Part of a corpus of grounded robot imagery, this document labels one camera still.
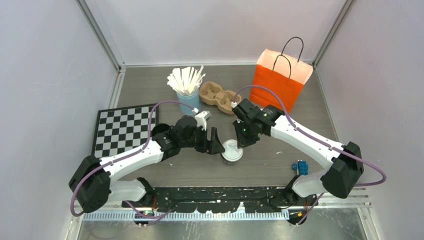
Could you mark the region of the white coffee cup lid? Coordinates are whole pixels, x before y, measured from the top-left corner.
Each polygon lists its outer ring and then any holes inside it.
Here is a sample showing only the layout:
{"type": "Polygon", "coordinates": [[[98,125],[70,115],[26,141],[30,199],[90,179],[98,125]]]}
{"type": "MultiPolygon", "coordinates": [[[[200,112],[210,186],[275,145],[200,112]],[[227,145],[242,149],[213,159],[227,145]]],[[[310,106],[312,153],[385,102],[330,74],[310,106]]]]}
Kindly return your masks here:
{"type": "Polygon", "coordinates": [[[244,153],[242,148],[238,147],[238,141],[236,139],[229,139],[223,143],[225,152],[221,153],[227,159],[241,159],[244,153]]]}

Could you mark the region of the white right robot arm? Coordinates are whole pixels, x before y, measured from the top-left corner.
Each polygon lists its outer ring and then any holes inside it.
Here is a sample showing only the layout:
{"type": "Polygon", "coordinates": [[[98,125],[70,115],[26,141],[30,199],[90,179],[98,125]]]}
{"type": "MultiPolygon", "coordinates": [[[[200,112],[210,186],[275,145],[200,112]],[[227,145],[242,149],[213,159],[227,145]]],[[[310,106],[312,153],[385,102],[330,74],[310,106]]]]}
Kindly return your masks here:
{"type": "Polygon", "coordinates": [[[330,140],[293,121],[281,109],[267,105],[259,108],[248,99],[231,103],[237,120],[233,122],[237,146],[255,144],[259,135],[266,135],[290,144],[311,157],[322,170],[308,175],[297,175],[287,185],[285,198],[291,205],[299,205],[306,197],[330,193],[345,199],[364,172],[360,147],[349,142],[344,145],[330,140]]]}

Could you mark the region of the black paper coffee cup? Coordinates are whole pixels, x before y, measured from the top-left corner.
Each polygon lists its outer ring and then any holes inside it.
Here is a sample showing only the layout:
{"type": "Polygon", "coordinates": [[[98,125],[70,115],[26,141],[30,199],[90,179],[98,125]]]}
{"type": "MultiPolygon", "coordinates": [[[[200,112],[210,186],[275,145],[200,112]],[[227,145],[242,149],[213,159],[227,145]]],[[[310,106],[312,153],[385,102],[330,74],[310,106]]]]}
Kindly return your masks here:
{"type": "Polygon", "coordinates": [[[226,165],[229,165],[229,166],[234,165],[235,163],[237,163],[237,162],[240,160],[240,158],[236,158],[236,159],[229,159],[229,158],[226,158],[224,155],[222,155],[221,157],[222,157],[222,159],[223,159],[223,162],[224,162],[226,165]]]}

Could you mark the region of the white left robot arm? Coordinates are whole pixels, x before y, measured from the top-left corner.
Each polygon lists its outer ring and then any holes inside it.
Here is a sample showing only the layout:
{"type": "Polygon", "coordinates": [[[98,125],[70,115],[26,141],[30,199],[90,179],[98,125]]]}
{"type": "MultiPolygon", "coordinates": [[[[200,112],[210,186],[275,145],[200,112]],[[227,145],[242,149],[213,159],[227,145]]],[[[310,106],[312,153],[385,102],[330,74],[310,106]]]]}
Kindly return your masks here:
{"type": "Polygon", "coordinates": [[[153,191],[144,178],[122,180],[122,177],[145,166],[163,162],[178,155],[182,148],[193,148],[209,155],[225,152],[216,127],[208,132],[209,111],[195,116],[184,115],[175,125],[156,124],[145,144],[117,155],[83,159],[69,181],[72,190],[71,213],[77,217],[77,201],[83,213],[92,213],[106,203],[132,201],[141,207],[153,202],[153,191]]]}

